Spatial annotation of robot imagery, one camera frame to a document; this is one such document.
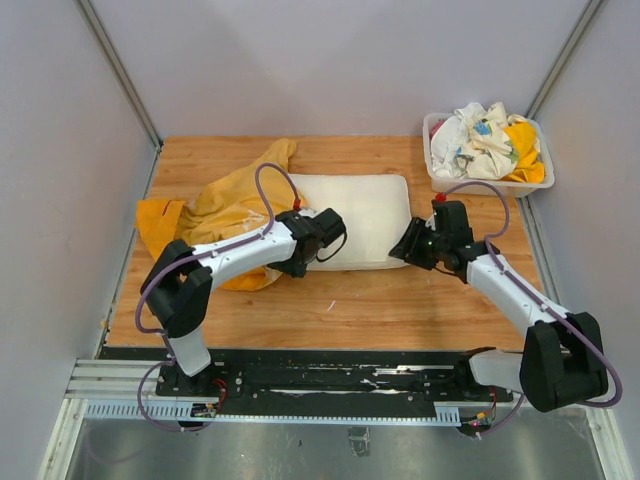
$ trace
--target yellow pillowcase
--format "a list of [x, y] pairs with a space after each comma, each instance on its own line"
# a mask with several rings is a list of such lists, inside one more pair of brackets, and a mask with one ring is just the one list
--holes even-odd
[[[182, 239], [188, 245], [213, 243], [266, 224], [269, 216], [256, 189], [256, 169], [270, 162], [288, 171], [289, 157], [295, 151], [294, 141], [280, 139], [251, 165], [207, 185], [189, 204], [171, 199], [138, 202], [136, 227], [151, 256], [157, 259], [172, 240]], [[295, 197], [280, 172], [272, 168], [263, 169], [260, 184], [276, 214], [291, 210]], [[260, 267], [229, 280], [222, 287], [228, 290], [259, 290], [279, 276], [280, 272]]]

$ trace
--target yellow towel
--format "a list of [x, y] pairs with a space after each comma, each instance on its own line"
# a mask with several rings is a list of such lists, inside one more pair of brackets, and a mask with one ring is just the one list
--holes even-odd
[[516, 168], [502, 180], [521, 183], [541, 183], [544, 180], [544, 164], [538, 160], [534, 148], [536, 129], [528, 122], [516, 123], [504, 129], [518, 151]]
[[[269, 216], [256, 189], [255, 171], [266, 162], [276, 163], [288, 171], [289, 157], [295, 151], [294, 141], [280, 139], [251, 165], [207, 185], [189, 204], [172, 199], [138, 202], [136, 227], [151, 256], [157, 259], [172, 240], [182, 239], [188, 245], [212, 243], [266, 224]], [[276, 214], [291, 210], [294, 195], [280, 172], [272, 168], [263, 169], [260, 184]], [[222, 287], [228, 290], [259, 290], [279, 276], [279, 272], [260, 267], [229, 280]]]

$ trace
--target wire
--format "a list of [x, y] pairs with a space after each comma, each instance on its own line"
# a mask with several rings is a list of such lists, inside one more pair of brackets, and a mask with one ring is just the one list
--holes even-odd
[[318, 257], [318, 254], [316, 254], [316, 261], [319, 262], [319, 263], [328, 262], [333, 257], [335, 257], [340, 252], [340, 250], [342, 250], [342, 247], [344, 247], [345, 243], [347, 243], [347, 230], [346, 230], [346, 227], [345, 227], [344, 233], [342, 234], [342, 243], [340, 244], [338, 249], [335, 252], [333, 252], [331, 255], [326, 257], [326, 258], [320, 258], [320, 257]]
[[[263, 163], [258, 168], [256, 168], [255, 182], [256, 182], [256, 189], [258, 190], [258, 195], [260, 195], [260, 199], [264, 203], [264, 206], [267, 209], [267, 213], [269, 214], [269, 221], [267, 222], [267, 225], [260, 232], [257, 232], [255, 235], [252, 235], [250, 237], [247, 237], [247, 238], [244, 238], [242, 240], [238, 240], [236, 242], [230, 243], [229, 245], [225, 245], [225, 246], [222, 246], [222, 247], [219, 247], [219, 248], [216, 248], [216, 249], [212, 249], [212, 250], [209, 250], [209, 251], [206, 251], [206, 252], [202, 252], [202, 253], [199, 253], [199, 254], [196, 254], [196, 255], [190, 255], [190, 256], [188, 256], [186, 258], [182, 258], [180, 260], [176, 260], [175, 262], [167, 265], [155, 277], [153, 277], [151, 279], [151, 281], [149, 282], [149, 284], [147, 285], [147, 287], [142, 291], [142, 293], [140, 295], [140, 300], [138, 300], [138, 304], [136, 306], [136, 311], [135, 311], [135, 316], [134, 316], [136, 328], [142, 333], [160, 335], [162, 337], [162, 341], [164, 342], [165, 346], [167, 347], [167, 351], [169, 352], [169, 355], [168, 355], [169, 359], [168, 360], [155, 364], [154, 366], [152, 366], [142, 376], [142, 380], [140, 381], [140, 384], [138, 385], [138, 391], [137, 391], [137, 394], [136, 394], [136, 400], [138, 402], [138, 408], [140, 409], [141, 415], [145, 418], [145, 420], [147, 420], [149, 423], [151, 423], [153, 426], [159, 428], [160, 430], [164, 430], [166, 432], [173, 432], [173, 433], [199, 432], [200, 430], [203, 430], [203, 429], [207, 428], [211, 422], [207, 423], [206, 425], [204, 425], [202, 427], [180, 427], [180, 428], [175, 428], [175, 427], [170, 427], [168, 425], [164, 425], [164, 424], [154, 420], [153, 418], [151, 418], [149, 416], [149, 414], [145, 410], [144, 405], [142, 403], [142, 389], [143, 389], [143, 386], [144, 386], [144, 382], [146, 382], [146, 380], [149, 378], [149, 376], [157, 368], [160, 368], [162, 366], [170, 366], [170, 367], [175, 366], [176, 365], [176, 357], [175, 357], [175, 353], [173, 351], [173, 348], [171, 348], [171, 344], [169, 343], [169, 339], [167, 337], [167, 333], [165, 332], [165, 330], [163, 328], [147, 328], [147, 327], [142, 325], [142, 320], [141, 320], [142, 309], [143, 309], [145, 303], [147, 302], [147, 299], [149, 298], [149, 294], [151, 293], [151, 291], [162, 281], [162, 279], [168, 273], [174, 271], [176, 268], [181, 267], [182, 265], [185, 265], [185, 264], [190, 263], [190, 262], [195, 262], [195, 261], [200, 260], [202, 258], [214, 257], [215, 255], [218, 255], [220, 253], [228, 252], [230, 250], [233, 250], [235, 248], [241, 247], [243, 245], [247, 245], [247, 244], [252, 243], [252, 242], [254, 242], [256, 240], [260, 240], [261, 238], [264, 238], [264, 235], [269, 233], [269, 231], [273, 228], [276, 216], [275, 216], [275, 213], [273, 212], [273, 208], [271, 207], [271, 204], [269, 203], [269, 199], [267, 198], [267, 196], [264, 193], [264, 190], [262, 188], [262, 185], [260, 184], [260, 172], [262, 172], [262, 170], [264, 170], [265, 168], [273, 168], [273, 169], [279, 171], [285, 177], [285, 179], [287, 180], [287, 182], [291, 186], [291, 190], [293, 191], [293, 195], [295, 197], [295, 200], [294, 200], [294, 203], [293, 203], [293, 207], [294, 207], [294, 209], [299, 208], [299, 206], [300, 206], [300, 195], [298, 194], [298, 190], [297, 190], [295, 184], [293, 183], [293, 180], [291, 180], [291, 177], [289, 177], [289, 174], [287, 173], [287, 171], [284, 170], [279, 165], [276, 165], [275, 163]], [[226, 383], [224, 385], [225, 385], [225, 387], [224, 387], [224, 392], [225, 392], [224, 399], [226, 399], [226, 391], [227, 391]]]
[[[480, 186], [483, 186], [483, 187], [486, 187], [486, 188], [490, 189], [491, 191], [493, 191], [498, 196], [498, 198], [502, 202], [502, 206], [504, 207], [505, 220], [504, 220], [504, 225], [503, 225], [502, 229], [498, 233], [488, 233], [484, 237], [484, 243], [487, 246], [487, 250], [489, 252], [489, 255], [491, 255], [491, 259], [496, 264], [496, 266], [500, 269], [500, 271], [503, 272], [504, 275], [507, 278], [509, 278], [529, 298], [531, 298], [536, 303], [536, 305], [538, 305], [539, 307], [545, 307], [544, 301], [540, 297], [538, 297], [538, 295], [536, 295], [535, 292], [533, 292], [529, 287], [527, 287], [517, 276], [515, 276], [513, 274], [513, 272], [511, 272], [510, 270], [508, 270], [505, 267], [505, 265], [500, 261], [500, 258], [498, 257], [498, 255], [496, 254], [495, 250], [493, 249], [493, 245], [491, 245], [490, 239], [498, 238], [501, 235], [503, 235], [507, 231], [507, 228], [509, 228], [509, 222], [511, 220], [511, 216], [510, 216], [510, 212], [509, 212], [509, 204], [507, 203], [507, 199], [504, 197], [502, 192], [500, 192], [500, 190], [498, 190], [496, 187], [494, 187], [493, 185], [491, 185], [489, 183], [486, 183], [486, 182], [483, 182], [483, 181], [480, 181], [480, 180], [472, 180], [472, 181], [465, 182], [465, 183], [462, 183], [462, 184], [456, 185], [455, 187], [450, 188], [449, 190], [444, 192], [443, 195], [446, 197], [450, 193], [453, 193], [456, 190], [459, 190], [459, 189], [461, 189], [463, 187], [466, 187], [468, 185], [480, 185]], [[608, 407], [613, 407], [614, 405], [616, 405], [620, 401], [620, 399], [622, 398], [623, 387], [622, 387], [622, 380], [620, 379], [620, 375], [616, 371], [616, 369], [613, 366], [613, 364], [598, 349], [598, 347], [596, 347], [593, 344], [593, 342], [591, 342], [587, 337], [585, 337], [582, 334], [582, 332], [580, 332], [580, 330], [578, 330], [576, 327], [574, 327], [567, 320], [566, 317], [562, 316], [560, 313], [556, 312], [555, 310], [553, 310], [550, 307], [546, 307], [545, 311], [548, 312], [549, 315], [551, 317], [553, 317], [555, 320], [560, 322], [560, 324], [563, 327], [565, 327], [569, 332], [571, 332], [578, 340], [580, 340], [587, 347], [587, 349], [591, 353], [593, 353], [593, 355], [598, 360], [600, 360], [600, 362], [602, 362], [602, 364], [605, 366], [607, 371], [611, 374], [611, 378], [613, 379], [613, 383], [615, 385], [615, 393], [614, 393], [614, 395], [613, 395], [613, 397], [611, 399], [606, 400], [604, 402], [593, 402], [593, 401], [588, 401], [587, 400], [587, 401], [584, 401], [584, 402], [579, 402], [579, 404], [587, 406], [587, 407], [594, 407], [594, 408], [608, 408]]]
[[483, 433], [476, 433], [476, 435], [478, 435], [480, 438], [484, 438], [487, 435], [490, 435], [492, 433], [497, 432], [498, 430], [500, 430], [502, 427], [504, 427], [507, 423], [509, 423], [509, 421], [511, 421], [512, 418], [514, 418], [516, 416], [516, 413], [518, 413], [518, 410], [520, 410], [520, 407], [522, 406], [522, 404], [524, 403], [524, 399], [525, 396], [524, 394], [520, 395], [520, 398], [518, 399], [517, 403], [515, 404], [515, 406], [513, 407], [513, 410], [511, 410], [509, 412], [509, 414], [504, 417], [502, 420], [500, 420], [498, 423], [495, 423], [491, 426], [491, 428], [489, 430], [485, 430]]
[[218, 409], [216, 413], [220, 413], [220, 411], [222, 410], [222, 405], [224, 404], [225, 400], [227, 399], [227, 394], [228, 394], [228, 387], [227, 387], [227, 382], [225, 382], [223, 379], [221, 378], [216, 378], [212, 381], [212, 383], [214, 383], [215, 385], [218, 385], [218, 387], [220, 387], [220, 398], [218, 399]]
[[491, 397], [493, 398], [493, 402], [491, 403], [491, 408], [480, 412], [476, 415], [474, 415], [473, 417], [465, 417], [464, 421], [462, 423], [474, 423], [477, 422], [478, 420], [482, 420], [483, 418], [488, 417], [489, 415], [491, 415], [491, 420], [494, 420], [496, 418], [496, 407], [498, 405], [498, 392], [496, 391], [496, 389], [494, 387], [489, 387], [489, 391], [491, 392]]

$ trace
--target white pillow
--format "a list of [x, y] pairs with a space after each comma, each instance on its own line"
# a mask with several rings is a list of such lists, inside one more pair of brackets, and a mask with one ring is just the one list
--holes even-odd
[[[407, 182], [400, 175], [291, 175], [316, 211], [333, 208], [347, 226], [344, 248], [328, 262], [309, 270], [378, 270], [406, 265], [391, 250], [411, 221]], [[339, 238], [318, 252], [326, 258], [340, 247]]]

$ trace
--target metal floor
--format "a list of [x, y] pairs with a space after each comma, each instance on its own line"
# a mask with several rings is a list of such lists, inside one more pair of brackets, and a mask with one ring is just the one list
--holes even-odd
[[[504, 415], [508, 408], [500, 410]], [[143, 421], [86, 421], [67, 478], [605, 478], [585, 411], [577, 408], [547, 414], [522, 409], [481, 441], [449, 427], [375, 426], [367, 446], [350, 440], [349, 429], [217, 423], [198, 434], [171, 434]]]

